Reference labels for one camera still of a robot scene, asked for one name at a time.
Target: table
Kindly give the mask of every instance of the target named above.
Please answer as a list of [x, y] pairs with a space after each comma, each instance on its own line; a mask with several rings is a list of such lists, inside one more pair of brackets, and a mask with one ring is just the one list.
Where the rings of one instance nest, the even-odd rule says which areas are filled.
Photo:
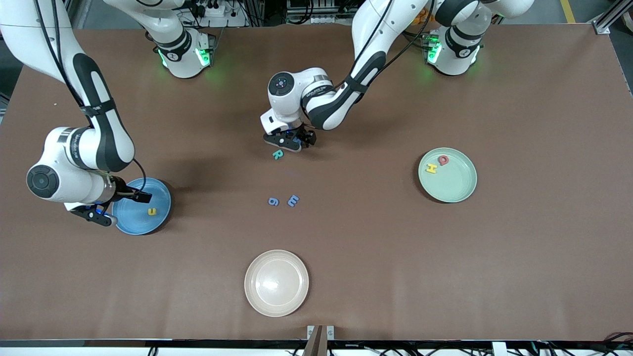
[[[140, 30], [77, 36], [136, 157], [171, 185], [173, 216], [126, 236], [33, 196], [25, 174], [46, 134], [85, 119], [61, 83], [24, 70], [0, 127], [0, 338], [291, 339], [324, 324], [339, 339], [602, 340], [633, 329], [633, 101], [590, 25], [492, 26], [460, 77], [408, 51], [338, 129], [279, 161], [259, 123], [269, 78], [322, 66], [338, 82], [349, 27], [227, 29], [215, 67], [190, 80], [162, 68]], [[462, 203], [434, 202], [417, 182], [421, 156], [441, 146], [477, 167]], [[273, 319], [249, 306], [243, 279], [277, 248], [311, 279], [303, 306]]]

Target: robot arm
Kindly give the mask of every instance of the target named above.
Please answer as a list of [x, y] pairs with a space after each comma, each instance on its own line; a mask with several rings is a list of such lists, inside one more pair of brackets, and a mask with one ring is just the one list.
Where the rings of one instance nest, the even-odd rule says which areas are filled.
[[524, 14], [534, 0], [483, 0], [464, 21], [442, 26], [431, 32], [438, 39], [429, 43], [432, 49], [427, 61], [446, 75], [459, 75], [477, 60], [481, 40], [490, 26], [492, 13], [505, 18]]
[[[304, 109], [312, 126], [321, 130], [338, 127], [351, 107], [365, 94], [386, 63], [396, 37], [427, 5], [429, 0], [367, 0], [352, 22], [355, 62], [342, 86], [335, 92], [325, 71], [311, 68], [300, 73], [275, 74], [268, 85], [271, 109], [261, 117], [264, 140], [291, 151], [314, 144], [314, 132], [301, 121]], [[431, 1], [431, 13], [446, 25], [466, 19], [477, 0]]]
[[[315, 133], [305, 129], [301, 120], [302, 110], [316, 129], [332, 130], [338, 127], [351, 107], [366, 93], [372, 80], [385, 68], [387, 52], [392, 43], [415, 19], [423, 6], [430, 8], [430, 12], [442, 25], [440, 31], [443, 30], [440, 34], [430, 36], [439, 44], [435, 51], [429, 53], [429, 62], [444, 73], [447, 71], [441, 67], [463, 73], [474, 62], [479, 42], [490, 24], [491, 11], [478, 0], [436, 0], [430, 1], [430, 5], [428, 2], [429, 0], [366, 0], [352, 22], [356, 60], [336, 92], [332, 81], [321, 68], [275, 74], [268, 84], [271, 108], [260, 117], [266, 131], [264, 141], [290, 151], [300, 151], [302, 146], [314, 144]], [[534, 0], [486, 1], [488, 7], [505, 16], [524, 13], [533, 2]], [[452, 51], [445, 51], [439, 56], [442, 43]], [[453, 53], [453, 56], [448, 58], [446, 53]]]
[[163, 65], [178, 78], [191, 78], [211, 65], [215, 37], [185, 29], [174, 10], [185, 0], [103, 0], [139, 22], [158, 46]]
[[[134, 144], [99, 67], [77, 43], [61, 0], [0, 0], [0, 30], [18, 60], [67, 84], [90, 122], [48, 134], [40, 160], [27, 174], [31, 192], [105, 226], [115, 221], [104, 212], [110, 202], [149, 201], [148, 194], [109, 175], [134, 159]], [[98, 205], [104, 207], [99, 213]]]

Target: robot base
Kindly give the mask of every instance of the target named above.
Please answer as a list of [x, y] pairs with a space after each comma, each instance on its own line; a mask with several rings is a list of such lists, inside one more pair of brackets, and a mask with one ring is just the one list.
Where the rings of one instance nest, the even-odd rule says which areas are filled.
[[470, 65], [475, 63], [479, 47], [464, 58], [457, 57], [455, 52], [448, 48], [448, 45], [446, 44], [445, 38], [446, 31], [448, 30], [448, 27], [440, 27], [437, 30], [431, 31], [431, 35], [438, 36], [439, 42], [436, 45], [435, 50], [432, 49], [429, 51], [429, 53], [434, 54], [434, 57], [432, 58], [430, 54], [427, 55], [427, 61], [442, 74], [463, 74], [468, 70]]
[[195, 77], [206, 67], [213, 66], [213, 56], [215, 55], [214, 35], [200, 33], [194, 29], [187, 29], [187, 32], [191, 35], [192, 44], [182, 57], [176, 57], [176, 61], [170, 59], [172, 54], [163, 55], [161, 50], [158, 50], [158, 54], [163, 60], [163, 66], [169, 69], [174, 77], [183, 79]]

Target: cable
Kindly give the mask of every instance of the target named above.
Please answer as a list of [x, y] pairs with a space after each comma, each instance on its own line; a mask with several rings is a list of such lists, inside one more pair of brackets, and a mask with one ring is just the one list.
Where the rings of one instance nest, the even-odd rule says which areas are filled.
[[[407, 34], [405, 34], [404, 32], [402, 33], [402, 36], [403, 36], [404, 38], [406, 38], [406, 40], [407, 40], [407, 41], [412, 42], [412, 40], [411, 40], [411, 39], [409, 39], [409, 37], [407, 37], [408, 35], [407, 35]], [[413, 47], [416, 47], [416, 48], [420, 48], [420, 49], [431, 49], [431, 47], [430, 47], [430, 46], [424, 46], [424, 45], [422, 44], [422, 38], [421, 38], [421, 37], [420, 37], [420, 44], [417, 44], [417, 43], [412, 43], [412, 46], [413, 46]]]
[[[44, 24], [44, 19], [42, 17], [42, 9], [40, 8], [39, 1], [38, 0], [34, 0], [34, 3], [35, 3], [35, 9], [37, 10], [37, 19], [39, 20], [40, 28], [42, 29], [42, 33], [44, 34], [44, 38], [46, 40], [46, 44], [48, 45], [48, 50], [51, 52], [51, 56], [53, 57], [53, 61], [55, 62], [55, 65], [57, 66], [57, 69], [60, 71], [60, 75], [61, 75], [62, 79], [64, 80], [64, 83], [68, 87], [68, 90], [70, 90], [70, 94], [72, 94], [73, 98], [75, 99], [75, 101], [77, 102], [77, 104], [79, 106], [83, 106], [84, 102], [79, 97], [79, 95], [77, 94], [75, 89], [70, 85], [70, 82], [68, 81], [68, 77], [66, 76], [66, 71], [61, 66], [61, 63], [58, 61], [57, 56], [55, 55], [55, 51], [53, 50], [53, 46], [51, 45], [51, 41], [49, 41], [50, 37], [48, 36], [48, 31], [46, 30], [46, 25]], [[57, 14], [57, 6], [55, 6], [55, 5], [53, 6], [53, 13], [55, 14], [55, 24], [57, 25], [56, 26], [56, 31], [59, 32], [58, 17], [56, 16], [56, 14]], [[55, 39], [55, 41], [57, 41], [58, 44], [59, 44], [60, 39], [57, 38], [57, 39]]]
[[[436, 0], [431, 0], [431, 6], [430, 9], [432, 9], [435, 6], [435, 1]], [[420, 28], [420, 30], [418, 31], [418, 33], [415, 35], [415, 37], [409, 42], [409, 44], [407, 44], [400, 52], [398, 52], [398, 54], [396, 54], [396, 56], [394, 58], [391, 58], [391, 61], [387, 62], [386, 65], [384, 65], [384, 67], [382, 67], [378, 73], [376, 73], [376, 75], [373, 77], [373, 79], [375, 79], [376, 77], [378, 77], [378, 75], [380, 75], [380, 73], [382, 73], [385, 69], [387, 69], [387, 67], [389, 67], [391, 65], [391, 63], [394, 63], [394, 61], [396, 59], [398, 59], [398, 57], [400, 57], [407, 49], [409, 49], [409, 47], [411, 47], [411, 45], [415, 42], [415, 40], [418, 39], [418, 37], [420, 37], [422, 35], [422, 32], [426, 29], [427, 25], [429, 24], [429, 19], [431, 18], [431, 13], [429, 12], [429, 14], [427, 15], [427, 17], [424, 19], [424, 23], [422, 24], [422, 28]]]
[[470, 355], [470, 356], [475, 356], [475, 354], [474, 354], [472, 351], [471, 351], [471, 352], [468, 352], [468, 351], [466, 351], [466, 350], [464, 350], [464, 349], [462, 349], [462, 348], [458, 348], [457, 350], [459, 350], [459, 351], [461, 351], [461, 352], [463, 352], [463, 353], [465, 353], [465, 354], [467, 354], [467, 355]]
[[224, 2], [231, 10], [237, 10], [237, 6], [235, 6], [235, 0], [233, 0], [233, 6], [229, 5], [229, 0]]
[[141, 0], [136, 0], [136, 2], [143, 6], [147, 6], [148, 8], [155, 8], [156, 6], [160, 5], [163, 2], [163, 0], [159, 0], [156, 4], [146, 4], [146, 3], [143, 3]]
[[623, 336], [627, 336], [627, 335], [633, 335], [633, 333], [631, 333], [631, 332], [628, 332], [628, 333], [618, 333], [618, 334], [616, 334], [616, 335], [614, 335], [614, 336], [612, 336], [612, 337], [610, 337], [610, 338], [608, 338], [608, 339], [605, 339], [605, 340], [604, 340], [604, 341], [602, 341], [602, 342], [603, 342], [603, 343], [609, 343], [609, 342], [611, 342], [611, 341], [613, 341], [613, 340], [615, 340], [615, 339], [619, 339], [619, 338], [621, 338], [621, 337], [623, 337]]
[[[352, 74], [352, 71], [354, 70], [354, 67], [356, 66], [356, 64], [358, 63], [358, 60], [360, 59], [360, 57], [363, 55], [363, 53], [365, 52], [365, 50], [367, 49], [367, 47], [369, 46], [369, 42], [372, 41], [373, 35], [376, 34], [376, 31], [378, 31], [378, 28], [380, 27], [380, 24], [382, 23], [382, 21], [384, 20], [385, 16], [387, 16], [387, 12], [389, 11], [389, 8], [391, 7], [391, 4], [393, 3], [394, 0], [389, 0], [389, 2], [387, 3], [387, 7], [385, 8], [385, 12], [382, 13], [382, 16], [380, 16], [380, 20], [378, 20], [378, 23], [376, 23], [376, 26], [373, 28], [372, 34], [369, 35], [369, 37], [367, 38], [367, 41], [365, 43], [365, 45], [363, 46], [363, 48], [360, 50], [360, 52], [358, 53], [358, 56], [356, 56], [356, 58], [354, 58], [354, 63], [352, 63], [352, 68], [349, 70], [348, 75]], [[345, 83], [345, 79], [343, 79], [340, 83], [336, 84], [336, 86], [334, 86], [330, 91], [333, 91], [334, 89], [340, 87], [341, 85], [343, 85], [343, 83]], [[320, 96], [325, 94], [328, 91], [324, 91], [321, 94], [317, 94], [315, 96]]]
[[381, 352], [379, 356], [385, 356], [385, 355], [387, 355], [387, 352], [389, 352], [389, 351], [393, 351], [393, 352], [397, 353], [399, 356], [403, 356], [403, 354], [400, 353], [400, 351], [396, 350], [395, 348], [388, 348], [387, 350], [384, 350], [383, 352]]
[[554, 351], [554, 349], [552, 348], [552, 345], [550, 345], [550, 343], [545, 342], [545, 345], [548, 346], [549, 356], [558, 356], [558, 354]]
[[137, 192], [137, 193], [141, 193], [143, 192], [143, 188], [145, 188], [145, 183], [147, 182], [147, 175], [145, 174], [145, 170], [143, 169], [143, 166], [139, 163], [139, 161], [136, 160], [136, 158], [133, 158], [132, 161], [134, 161], [134, 163], [136, 163], [136, 165], [139, 166], [141, 173], [143, 173], [143, 184], [141, 185], [141, 188]]
[[312, 14], [313, 14], [314, 9], [315, 9], [315, 5], [314, 5], [313, 0], [309, 0], [309, 1], [310, 2], [306, 4], [306, 13], [305, 13], [305, 15], [303, 15], [302, 19], [299, 20], [299, 22], [292, 22], [292, 21], [288, 20], [288, 23], [291, 23], [293, 25], [302, 25], [302, 24], [306, 23], [312, 17]]
[[436, 348], [435, 350], [433, 350], [433, 351], [429, 352], [426, 356], [431, 356], [431, 355], [433, 355], [434, 353], [438, 352], [440, 349], [442, 349], [442, 348], [441, 348], [441, 347], [440, 347], [440, 348]]
[[566, 348], [562, 348], [560, 346], [556, 346], [556, 344], [554, 344], [553, 342], [549, 341], [550, 344], [552, 344], [552, 346], [554, 346], [555, 348], [560, 349], [562, 352], [565, 352], [568, 356], [576, 356], [573, 353], [569, 352]]
[[220, 30], [220, 35], [218, 35], [218, 38], [215, 39], [215, 45], [213, 46], [213, 50], [217, 51], [218, 47], [220, 47], [220, 39], [222, 39], [222, 34], [224, 33], [224, 29], [226, 27], [222, 27], [222, 29]]
[[249, 27], [255, 27], [253, 26], [253, 18], [251, 17], [250, 12], [246, 11], [246, 9], [244, 8], [244, 5], [242, 4], [242, 2], [240, 0], [237, 1], [237, 3], [239, 4], [239, 7], [242, 8], [242, 12], [244, 13], [244, 17], [248, 17], [248, 26]]
[[249, 16], [253, 17], [256, 20], [255, 21], [255, 27], [260, 27], [261, 26], [261, 19], [259, 17], [257, 17], [257, 15], [253, 15], [253, 12], [251, 11], [251, 5], [252, 4], [249, 1], [245, 1], [244, 5], [246, 6], [246, 10], [248, 11]]
[[294, 349], [293, 353], [291, 354], [292, 356], [297, 356], [297, 352], [299, 352], [299, 348], [301, 348], [301, 345], [297, 346], [297, 348]]
[[[70, 85], [70, 81], [68, 80], [68, 76], [66, 75], [66, 70], [64, 70], [64, 67], [61, 63], [61, 41], [60, 41], [60, 19], [57, 15], [57, 5], [55, 3], [55, 0], [51, 0], [51, 4], [53, 6], [53, 18], [54, 18], [54, 27], [55, 27], [55, 34], [56, 34], [56, 38], [54, 39], [55, 41], [57, 41], [57, 55], [55, 55], [55, 51], [53, 50], [53, 46], [51, 45], [51, 41], [50, 36], [48, 36], [48, 31], [46, 30], [46, 25], [44, 24], [44, 18], [42, 16], [42, 8], [40, 7], [39, 1], [38, 0], [34, 0], [34, 4], [35, 4], [35, 9], [37, 10], [37, 19], [39, 20], [40, 23], [40, 28], [42, 29], [42, 34], [44, 35], [44, 40], [46, 41], [46, 45], [48, 46], [48, 50], [51, 53], [51, 56], [53, 57], [53, 61], [55, 62], [55, 66], [57, 67], [57, 70], [60, 71], [60, 75], [61, 78], [64, 82], [64, 84], [66, 84], [66, 87], [68, 88], [68, 90], [70, 91], [70, 94], [73, 96], [73, 99], [75, 100], [75, 102], [77, 103], [77, 105], [79, 105], [79, 107], [84, 105], [84, 101], [83, 99], [79, 96], [79, 94], [77, 94], [75, 88], [73, 88]], [[92, 122], [90, 121], [90, 118], [86, 118], [88, 120], [88, 127], [92, 128]]]

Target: green led light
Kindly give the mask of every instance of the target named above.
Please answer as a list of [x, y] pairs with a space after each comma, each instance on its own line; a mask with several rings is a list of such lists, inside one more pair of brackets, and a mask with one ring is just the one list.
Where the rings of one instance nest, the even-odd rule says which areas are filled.
[[429, 51], [429, 63], [435, 63], [437, 61], [440, 51], [442, 51], [442, 44], [438, 43]]
[[470, 64], [475, 63], [475, 61], [477, 60], [477, 52], [479, 52], [480, 48], [481, 48], [481, 46], [477, 46], [477, 48], [475, 48], [475, 52], [473, 53], [473, 59], [472, 59], [472, 61], [470, 61]]
[[160, 49], [158, 50], [158, 54], [160, 54], [160, 59], [163, 60], [163, 67], [167, 68], [167, 62], [165, 62], [165, 57], [163, 57], [163, 53], [161, 53]]
[[209, 65], [209, 63], [211, 63], [211, 60], [209, 59], [209, 54], [205, 50], [201, 51], [198, 48], [196, 48], [196, 54], [202, 66], [206, 67]]

